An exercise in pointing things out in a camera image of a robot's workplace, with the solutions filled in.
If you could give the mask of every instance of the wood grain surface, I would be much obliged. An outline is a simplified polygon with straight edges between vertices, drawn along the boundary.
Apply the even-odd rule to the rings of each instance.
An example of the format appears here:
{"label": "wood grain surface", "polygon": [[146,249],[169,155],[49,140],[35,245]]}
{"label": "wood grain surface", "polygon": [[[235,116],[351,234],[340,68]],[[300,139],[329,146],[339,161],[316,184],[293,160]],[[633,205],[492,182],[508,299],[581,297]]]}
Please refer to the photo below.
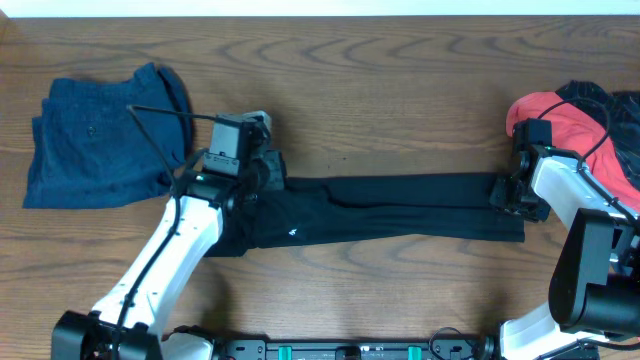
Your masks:
{"label": "wood grain surface", "polygon": [[[639,17],[9,22],[0,44],[0,358],[47,358],[57,319],[88,311],[111,289],[166,201],[21,208],[31,118],[54,78],[123,81],[147,62],[169,65],[197,112],[269,112],[295,176],[496,171],[509,153],[505,114],[519,97],[571,79],[640,88],[639,25]],[[198,124],[197,144],[210,132]],[[566,231],[554,217],[526,235],[524,244],[405,236],[205,259],[170,326],[276,339],[491,330],[546,299]]]}
{"label": "wood grain surface", "polygon": [[7,27],[9,23],[9,18],[5,15],[2,10],[0,10],[0,43],[2,43],[2,37],[4,35],[4,29]]}

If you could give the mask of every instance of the cable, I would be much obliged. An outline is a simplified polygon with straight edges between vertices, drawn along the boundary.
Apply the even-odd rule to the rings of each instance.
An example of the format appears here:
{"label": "cable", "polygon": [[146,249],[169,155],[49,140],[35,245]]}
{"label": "cable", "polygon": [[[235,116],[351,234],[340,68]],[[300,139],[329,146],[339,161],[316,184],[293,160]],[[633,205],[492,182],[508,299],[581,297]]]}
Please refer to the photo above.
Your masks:
{"label": "cable", "polygon": [[580,177],[582,177],[584,179],[584,181],[586,181],[589,184],[589,186],[591,186],[591,188],[593,188],[600,196],[602,196],[602,198],[605,199],[606,202],[609,205],[611,205],[614,209],[618,210],[618,212],[620,212],[622,215],[624,215],[627,218],[627,221],[629,221],[630,225],[633,226],[633,228],[635,229],[636,233],[640,234],[640,221],[638,221],[638,219],[636,219],[636,217],[633,214],[631,214],[631,212],[629,212],[629,210],[627,210],[624,206],[622,206],[622,205],[620,205],[618,203],[618,198],[617,197],[612,197],[611,195],[609,195],[607,190],[605,190],[601,185],[597,184],[593,180],[593,178],[591,176],[589,176],[589,174],[587,173],[588,169],[584,167],[584,162],[587,160],[587,158],[589,156],[591,156],[594,152],[596,152],[596,150],[598,150],[598,148],[600,146],[602,146],[602,144],[604,144],[604,142],[609,137],[609,131],[610,131],[610,127],[611,127],[611,116],[609,115],[609,111],[607,110],[607,108],[604,105],[602,105],[601,103],[599,103],[598,101],[595,101],[593,99],[575,97],[575,98],[571,98],[571,99],[560,101],[560,102],[550,106],[548,109],[543,111],[538,116],[538,119],[542,120],[542,118],[545,115],[547,115],[549,112],[551,112],[553,109],[555,109],[555,108],[557,108],[559,106],[562,106],[564,104],[578,103],[578,102],[585,102],[585,103],[589,103],[589,104],[595,105],[604,114],[604,116],[605,116],[605,131],[604,131],[604,135],[602,136],[602,138],[600,138],[600,140],[598,140],[598,142],[596,142],[591,147],[591,149],[589,149],[589,151],[587,151],[584,155],[582,155],[578,159],[578,164],[576,165],[576,170],[578,171],[578,174],[580,174]]}
{"label": "cable", "polygon": [[[441,332],[443,332],[443,331],[453,331],[453,332],[457,333],[458,335],[462,335],[462,333],[461,333],[458,329],[456,329],[456,328],[454,328],[454,327],[450,327],[450,326],[446,326],[446,327],[440,328],[440,329],[438,329],[438,331],[436,331],[435,333],[433,333],[433,335],[431,335],[431,337],[429,338],[429,351],[430,351],[430,352],[431,352],[431,354],[433,354],[433,356],[435,356],[435,357],[436,357],[436,359],[438,359],[438,360],[445,360],[445,359],[444,359],[442,356],[440,356],[440,355],[439,355],[435,350],[433,350],[433,341],[436,339],[436,336],[438,336],[438,334],[440,334],[440,333],[441,333]],[[470,342],[469,342],[469,340],[464,339],[464,341],[467,343],[467,345],[471,346],[471,348],[472,348],[472,349],[475,347],[475,345],[473,345],[472,343],[470,343]],[[470,360],[470,359],[472,359],[472,358],[473,358],[473,354],[472,354],[470,357],[465,358],[465,359],[463,359],[463,360],[467,360],[467,359],[469,359],[469,360]]]}
{"label": "cable", "polygon": [[582,339],[578,341],[582,345],[595,345],[601,348],[616,350],[616,351],[636,351],[640,350],[640,342],[631,345],[611,344],[602,341],[596,341],[591,339]]}
{"label": "cable", "polygon": [[[151,269],[151,267],[153,266],[155,261],[158,259],[158,257],[160,257],[160,254],[162,253],[164,248],[167,247],[167,245],[169,244],[169,241],[171,240],[173,235],[175,235],[175,233],[176,233],[176,231],[178,229],[178,225],[180,223],[180,216],[181,216],[181,213],[182,213],[181,205],[180,205],[180,198],[179,198],[180,194],[177,193],[178,192],[178,186],[177,186],[176,177],[173,175],[173,171],[171,170],[171,167],[169,166],[169,163],[167,162],[167,159],[164,157],[164,155],[162,153],[162,150],[160,150],[160,147],[158,147],[158,144],[156,144],[155,141],[153,141],[153,139],[151,138],[149,133],[145,130],[144,125],[142,125],[142,122],[140,121],[140,118],[138,117],[138,114],[136,113],[136,110],[143,110],[143,111],[157,112],[157,113],[162,113],[162,114],[185,116],[185,117],[189,117],[189,118],[215,120],[215,117],[208,116],[208,115],[182,113],[182,112],[177,112],[177,111],[156,109],[156,108],[151,108],[151,107],[147,107],[147,106],[140,106],[140,105],[129,105],[129,106],[127,106],[127,111],[129,112],[129,114],[131,115],[131,118],[133,119],[133,121],[135,122],[136,126],[138,127],[138,130],[140,130],[140,132],[142,133],[142,136],[144,136],[145,140],[147,140],[147,142],[149,143],[149,145],[153,149],[153,152],[158,156],[158,158],[160,159],[160,162],[162,163],[162,167],[164,168],[164,171],[169,176],[169,180],[171,181],[170,193],[171,193],[171,197],[173,197],[173,200],[175,202],[175,206],[176,207],[175,207],[175,215],[174,215],[174,218],[173,218],[173,224],[169,228],[169,231],[167,232],[167,235],[162,240],[162,242],[160,243],[160,246],[158,246],[158,248],[153,253],[151,258],[149,258],[149,261],[142,268],[142,271],[140,271],[140,274],[138,274],[138,277],[134,281],[133,285],[131,285],[131,289],[129,290],[127,295],[125,295],[125,297],[124,297],[124,301],[122,303],[122,309],[120,310],[120,315],[118,315],[118,322],[116,323],[116,332],[115,332],[115,336],[114,336],[113,343],[112,343],[112,351],[113,351],[113,359],[114,360],[119,360],[120,359],[120,349],[119,349],[120,348],[120,336],[122,334],[122,329],[124,327],[124,322],[125,322],[125,320],[127,318],[127,313],[129,312],[129,308],[131,308],[131,305],[133,303],[133,299],[135,298],[136,293],[138,292],[138,288],[140,287],[140,284],[142,284],[142,281],[144,280],[145,276],[147,275],[147,273],[149,272],[149,270]],[[205,152],[206,152],[206,149],[202,149],[202,150],[199,150],[196,153],[194,153],[189,158],[189,160],[186,161],[186,167],[187,168],[193,167]]]}
{"label": "cable", "polygon": [[584,349],[585,347],[588,346],[593,346],[593,347],[601,347],[604,349],[610,349],[610,350],[616,350],[616,351],[636,351],[636,350],[640,350],[640,342],[637,342],[635,344],[631,344],[631,345],[621,345],[621,344],[612,344],[612,343],[606,343],[606,342],[602,342],[602,341],[596,341],[596,340],[591,340],[591,339],[581,339],[581,340],[577,340],[567,346],[561,347],[559,349],[556,349],[555,351],[552,351],[550,353],[544,354],[544,355],[540,355],[537,358],[535,358],[535,360],[547,360],[547,359],[553,359],[557,356],[566,354],[570,351],[576,350],[576,349]]}

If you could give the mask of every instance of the white wall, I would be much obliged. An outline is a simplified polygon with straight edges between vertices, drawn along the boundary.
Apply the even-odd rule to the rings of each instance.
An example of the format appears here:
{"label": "white wall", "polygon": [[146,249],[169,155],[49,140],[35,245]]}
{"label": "white wall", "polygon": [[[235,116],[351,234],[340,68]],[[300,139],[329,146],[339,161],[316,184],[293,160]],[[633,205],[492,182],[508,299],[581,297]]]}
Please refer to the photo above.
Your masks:
{"label": "white wall", "polygon": [[640,15],[640,0],[0,0],[0,9],[9,17]]}

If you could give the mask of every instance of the red clothing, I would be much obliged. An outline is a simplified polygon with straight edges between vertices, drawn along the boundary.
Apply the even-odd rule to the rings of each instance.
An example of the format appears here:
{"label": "red clothing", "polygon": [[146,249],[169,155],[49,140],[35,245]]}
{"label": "red clothing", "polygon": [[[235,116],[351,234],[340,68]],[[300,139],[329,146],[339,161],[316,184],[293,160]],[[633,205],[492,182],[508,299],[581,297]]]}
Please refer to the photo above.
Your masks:
{"label": "red clothing", "polygon": [[[544,110],[562,101],[555,92],[539,92],[516,101],[507,114],[507,134],[513,134],[513,126],[528,118],[537,118]],[[589,115],[571,104],[564,104],[545,115],[552,123],[553,146],[574,150],[584,155],[604,135],[604,128]],[[640,212],[640,191],[626,179],[616,158],[611,139],[607,139],[586,160],[593,176],[620,201]]]}

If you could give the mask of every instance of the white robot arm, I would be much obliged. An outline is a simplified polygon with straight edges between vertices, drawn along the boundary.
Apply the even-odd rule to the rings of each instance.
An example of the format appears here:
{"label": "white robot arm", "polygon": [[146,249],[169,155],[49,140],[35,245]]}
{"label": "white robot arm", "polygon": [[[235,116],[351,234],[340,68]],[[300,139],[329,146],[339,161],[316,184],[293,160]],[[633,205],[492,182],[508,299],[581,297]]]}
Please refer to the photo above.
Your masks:
{"label": "white robot arm", "polygon": [[[637,214],[616,203],[577,154],[552,148],[550,130],[543,120],[519,124],[510,177],[492,198],[496,207],[534,221],[544,220],[550,206],[569,230],[549,301],[500,328],[501,356],[509,360],[551,358],[579,340],[640,332],[638,289],[628,279],[637,265]],[[609,275],[610,266],[617,275]]]}
{"label": "white robot arm", "polygon": [[284,187],[280,152],[269,150],[271,119],[266,113],[213,118],[134,106],[130,111],[139,126],[135,110],[214,120],[211,147],[197,152],[204,155],[202,171],[193,170],[196,157],[174,179],[160,224],[115,287],[89,315],[67,312],[60,319],[53,331],[52,359],[111,353],[116,360],[210,360],[210,339],[184,333],[161,342],[169,314],[197,263],[222,236],[227,217],[253,201],[258,191]]}

